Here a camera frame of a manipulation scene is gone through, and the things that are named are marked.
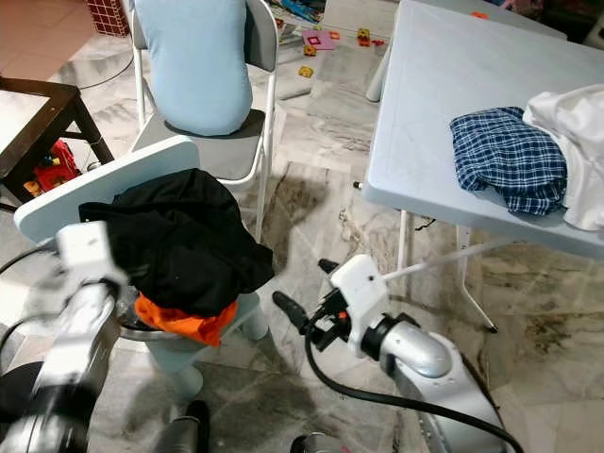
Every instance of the blue plaid shirt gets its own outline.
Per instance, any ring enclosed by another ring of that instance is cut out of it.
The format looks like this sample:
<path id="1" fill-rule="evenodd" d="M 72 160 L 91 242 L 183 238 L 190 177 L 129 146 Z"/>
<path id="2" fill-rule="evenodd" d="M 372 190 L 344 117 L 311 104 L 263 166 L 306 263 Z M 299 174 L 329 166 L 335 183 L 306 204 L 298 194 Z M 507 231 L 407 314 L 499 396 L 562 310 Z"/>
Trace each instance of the blue plaid shirt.
<path id="1" fill-rule="evenodd" d="M 466 191 L 495 187 L 510 212 L 546 215 L 562 203 L 566 162 L 558 145 L 525 124 L 522 114 L 505 107 L 454 119 L 457 179 Z"/>

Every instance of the light blue pillow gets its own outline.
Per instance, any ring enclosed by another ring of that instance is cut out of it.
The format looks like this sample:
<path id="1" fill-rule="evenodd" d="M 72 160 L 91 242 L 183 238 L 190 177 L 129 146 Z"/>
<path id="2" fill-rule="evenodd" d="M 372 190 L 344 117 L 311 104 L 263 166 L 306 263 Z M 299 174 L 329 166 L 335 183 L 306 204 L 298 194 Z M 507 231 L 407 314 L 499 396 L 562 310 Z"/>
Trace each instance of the light blue pillow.
<path id="1" fill-rule="evenodd" d="M 152 91 L 171 126 L 239 129 L 252 105 L 243 56 L 245 0 L 135 0 L 151 54 Z"/>

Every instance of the orange cloth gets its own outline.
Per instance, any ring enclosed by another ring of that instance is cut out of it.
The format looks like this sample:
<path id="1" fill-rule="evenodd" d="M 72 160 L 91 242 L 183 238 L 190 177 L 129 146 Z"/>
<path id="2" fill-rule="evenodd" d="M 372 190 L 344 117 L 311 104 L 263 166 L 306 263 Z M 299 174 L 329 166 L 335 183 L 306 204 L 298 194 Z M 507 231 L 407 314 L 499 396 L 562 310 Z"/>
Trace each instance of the orange cloth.
<path id="1" fill-rule="evenodd" d="M 134 309 L 143 322 L 151 327 L 177 333 L 200 343 L 218 346 L 220 329 L 235 318 L 237 301 L 222 310 L 218 316 L 203 318 L 179 309 L 158 307 L 141 293 L 136 299 Z"/>

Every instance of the wooden side table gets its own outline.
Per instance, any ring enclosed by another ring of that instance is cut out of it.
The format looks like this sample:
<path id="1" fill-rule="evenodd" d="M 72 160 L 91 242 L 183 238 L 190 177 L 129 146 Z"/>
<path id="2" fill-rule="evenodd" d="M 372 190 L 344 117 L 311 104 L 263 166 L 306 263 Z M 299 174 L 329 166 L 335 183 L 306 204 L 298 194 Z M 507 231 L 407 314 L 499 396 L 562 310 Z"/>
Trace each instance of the wooden side table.
<path id="1" fill-rule="evenodd" d="M 0 182 L 22 203 L 32 199 L 24 183 L 31 179 L 34 167 L 60 138 L 85 140 L 101 163 L 113 160 L 77 87 L 0 77 L 0 91 L 48 98 L 12 141 L 0 150 Z M 67 131 L 71 123 L 75 123 L 80 132 Z"/>

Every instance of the white towel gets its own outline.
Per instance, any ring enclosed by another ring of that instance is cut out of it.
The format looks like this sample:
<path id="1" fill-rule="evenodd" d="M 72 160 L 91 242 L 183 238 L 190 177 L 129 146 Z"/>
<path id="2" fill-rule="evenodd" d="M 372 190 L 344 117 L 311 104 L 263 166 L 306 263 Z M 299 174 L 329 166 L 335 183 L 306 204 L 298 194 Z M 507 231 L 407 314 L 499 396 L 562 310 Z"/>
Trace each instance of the white towel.
<path id="1" fill-rule="evenodd" d="M 566 159 L 564 220 L 581 229 L 603 228 L 604 85 L 542 92 L 528 101 L 523 120 L 547 132 Z"/>

